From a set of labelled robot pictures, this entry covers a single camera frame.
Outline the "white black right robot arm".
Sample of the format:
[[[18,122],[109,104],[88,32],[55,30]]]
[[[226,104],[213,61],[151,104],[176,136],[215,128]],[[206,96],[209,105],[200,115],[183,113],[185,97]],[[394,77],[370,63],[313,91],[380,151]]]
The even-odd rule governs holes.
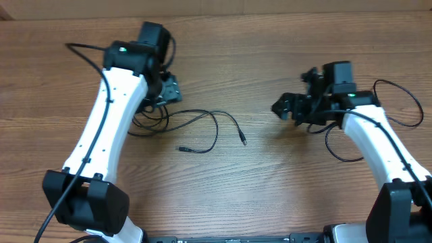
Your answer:
[[[350,61],[301,75],[306,92],[283,93],[271,110],[280,119],[339,127],[358,147],[379,194],[364,223],[327,225],[321,233],[290,234],[290,242],[430,242],[431,172],[408,152],[388,122],[375,90],[357,89]]]

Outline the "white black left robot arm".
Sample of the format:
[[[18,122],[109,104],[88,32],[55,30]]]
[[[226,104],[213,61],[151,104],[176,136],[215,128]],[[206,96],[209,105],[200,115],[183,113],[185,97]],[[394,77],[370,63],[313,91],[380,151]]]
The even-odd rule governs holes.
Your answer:
[[[49,170],[43,191],[56,219],[83,231],[94,242],[146,242],[147,235],[129,218],[129,196],[115,182],[119,156],[132,118],[147,107],[182,100],[169,73],[171,33],[145,22],[138,39],[114,41],[104,49],[98,95],[84,131],[61,171]]]

